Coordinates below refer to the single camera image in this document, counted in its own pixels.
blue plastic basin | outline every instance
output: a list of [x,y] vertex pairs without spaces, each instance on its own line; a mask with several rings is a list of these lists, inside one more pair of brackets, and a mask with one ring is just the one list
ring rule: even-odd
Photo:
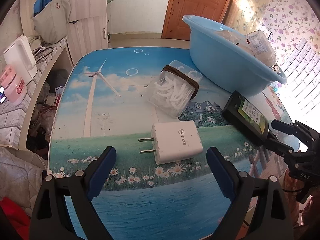
[[282,70],[280,75],[275,73],[231,41],[214,33],[221,30],[237,31],[221,23],[194,15],[185,15],[182,20],[191,29],[192,61],[218,86],[231,93],[237,90],[245,97],[249,97],[262,92],[274,81],[279,81],[281,84],[287,83]]

white power adapter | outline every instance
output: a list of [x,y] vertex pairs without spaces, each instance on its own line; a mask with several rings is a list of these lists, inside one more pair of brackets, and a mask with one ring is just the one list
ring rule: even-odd
[[156,164],[186,160],[203,151],[200,136],[194,121],[154,123],[151,138],[139,139],[139,142],[152,141]]

plug prong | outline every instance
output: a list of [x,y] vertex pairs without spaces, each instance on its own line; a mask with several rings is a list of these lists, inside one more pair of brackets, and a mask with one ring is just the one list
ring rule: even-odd
[[149,138],[140,138],[138,139],[138,142],[148,142],[148,141],[153,141],[154,138],[152,137],[149,137]]
[[152,150],[142,150],[140,151],[140,153],[154,153],[156,150],[152,149]]

blue water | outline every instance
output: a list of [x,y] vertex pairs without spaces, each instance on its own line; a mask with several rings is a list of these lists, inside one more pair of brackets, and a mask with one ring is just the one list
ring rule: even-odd
[[[244,159],[234,164],[249,171]],[[69,214],[78,236],[85,238],[66,197]],[[212,174],[150,189],[102,191],[92,200],[101,221],[115,240],[200,239],[211,234],[226,213],[230,200],[223,197]]]

turbine tower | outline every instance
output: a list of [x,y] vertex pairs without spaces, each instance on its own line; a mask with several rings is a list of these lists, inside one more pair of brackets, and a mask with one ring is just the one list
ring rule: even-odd
[[111,84],[106,80],[106,78],[101,74],[101,69],[103,65],[105,64],[106,60],[103,62],[101,67],[97,72],[89,72],[85,73],[86,75],[89,75],[89,77],[93,77],[90,92],[89,92],[89,98],[88,98],[88,104],[87,104],[87,109],[85,111],[85,117],[84,117],[84,129],[83,129],[83,137],[90,137],[91,133],[91,115],[92,115],[92,103],[93,103],[93,95],[94,95],[94,90],[96,87],[96,82],[98,76],[105,82],[105,84],[111,88],[111,90],[116,94],[116,96],[119,96],[119,93],[111,86]]

